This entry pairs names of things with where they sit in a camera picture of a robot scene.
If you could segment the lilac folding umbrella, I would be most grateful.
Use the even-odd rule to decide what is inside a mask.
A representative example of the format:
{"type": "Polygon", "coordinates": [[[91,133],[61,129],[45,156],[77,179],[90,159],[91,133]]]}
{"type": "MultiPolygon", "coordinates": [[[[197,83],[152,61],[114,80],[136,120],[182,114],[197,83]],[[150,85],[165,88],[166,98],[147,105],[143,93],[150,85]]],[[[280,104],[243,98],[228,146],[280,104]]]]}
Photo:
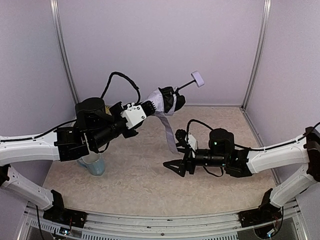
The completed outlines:
{"type": "Polygon", "coordinates": [[[179,152],[176,147],[175,135],[167,116],[172,116],[176,111],[180,110],[185,105],[186,98],[179,93],[181,89],[193,83],[195,83],[198,88],[205,84],[199,71],[194,71],[190,75],[192,77],[190,82],[180,87],[159,87],[147,97],[147,100],[150,100],[155,105],[155,113],[153,115],[157,117],[163,124],[168,148],[175,155],[179,154],[179,152]]]}

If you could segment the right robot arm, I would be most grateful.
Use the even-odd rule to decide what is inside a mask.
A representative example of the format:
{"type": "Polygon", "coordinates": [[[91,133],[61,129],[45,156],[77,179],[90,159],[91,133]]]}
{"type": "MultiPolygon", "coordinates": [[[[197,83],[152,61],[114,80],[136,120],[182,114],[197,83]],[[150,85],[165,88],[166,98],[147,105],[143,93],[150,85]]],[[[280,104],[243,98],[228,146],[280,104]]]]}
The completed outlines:
{"type": "Polygon", "coordinates": [[[301,165],[286,181],[266,191],[257,208],[239,212],[243,228],[282,218],[281,207],[320,181],[320,133],[315,126],[296,138],[261,148],[235,144],[234,134],[223,128],[210,130],[207,149],[198,148],[189,130],[177,130],[175,138],[177,150],[184,156],[163,166],[181,177],[194,174],[196,167],[217,167],[223,174],[244,178],[268,169],[301,165]]]}

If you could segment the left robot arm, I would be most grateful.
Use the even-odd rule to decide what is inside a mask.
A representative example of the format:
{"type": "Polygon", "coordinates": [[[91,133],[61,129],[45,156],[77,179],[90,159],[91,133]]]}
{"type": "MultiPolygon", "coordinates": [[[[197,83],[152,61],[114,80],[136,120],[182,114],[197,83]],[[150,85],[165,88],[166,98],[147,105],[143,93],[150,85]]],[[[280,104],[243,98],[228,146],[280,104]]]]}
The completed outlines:
{"type": "Polygon", "coordinates": [[[62,123],[39,135],[0,138],[0,187],[38,206],[46,220],[83,228],[86,212],[66,208],[59,192],[23,177],[12,164],[38,160],[67,162],[99,154],[101,147],[119,135],[136,136],[135,129],[156,112],[156,106],[150,100],[126,106],[118,102],[106,113],[104,100],[91,97],[76,104],[75,111],[73,126],[62,123]]]}

